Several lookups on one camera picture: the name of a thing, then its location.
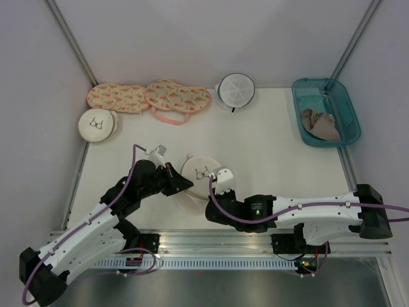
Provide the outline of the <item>beige round laundry bag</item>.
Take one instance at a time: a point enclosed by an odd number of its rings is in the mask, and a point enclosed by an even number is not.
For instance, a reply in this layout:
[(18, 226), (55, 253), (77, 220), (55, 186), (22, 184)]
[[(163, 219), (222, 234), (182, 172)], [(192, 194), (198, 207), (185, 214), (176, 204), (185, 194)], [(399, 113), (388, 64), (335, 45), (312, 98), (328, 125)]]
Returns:
[(187, 157), (183, 163), (180, 175), (190, 180), (194, 185), (180, 193), (174, 199), (186, 212), (199, 215), (205, 211), (208, 203), (208, 183), (211, 172), (221, 167), (215, 159), (205, 155)]

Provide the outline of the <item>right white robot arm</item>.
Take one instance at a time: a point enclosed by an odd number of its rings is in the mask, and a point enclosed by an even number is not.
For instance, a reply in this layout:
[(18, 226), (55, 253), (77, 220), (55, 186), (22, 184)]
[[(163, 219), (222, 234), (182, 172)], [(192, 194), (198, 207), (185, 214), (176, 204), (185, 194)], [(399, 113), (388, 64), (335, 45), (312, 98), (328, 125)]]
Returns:
[(350, 235), (369, 240), (392, 237), (383, 198), (369, 184), (338, 196), (306, 199), (257, 194), (238, 201), (230, 191), (209, 197), (205, 217), (239, 232), (292, 230), (291, 243), (298, 253)]

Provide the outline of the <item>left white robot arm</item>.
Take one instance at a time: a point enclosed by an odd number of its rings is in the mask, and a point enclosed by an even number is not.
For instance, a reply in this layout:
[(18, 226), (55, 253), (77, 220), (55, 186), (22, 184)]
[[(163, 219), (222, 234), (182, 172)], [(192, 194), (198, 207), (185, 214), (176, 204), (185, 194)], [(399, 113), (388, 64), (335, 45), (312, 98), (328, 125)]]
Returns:
[(127, 221), (127, 216), (145, 198), (159, 193), (172, 196), (193, 185), (169, 162), (159, 166), (149, 160), (135, 162), (128, 175), (111, 187), (75, 226), (39, 249), (26, 248), (21, 252), (23, 305), (48, 306), (94, 263), (122, 250), (136, 251), (139, 230)]

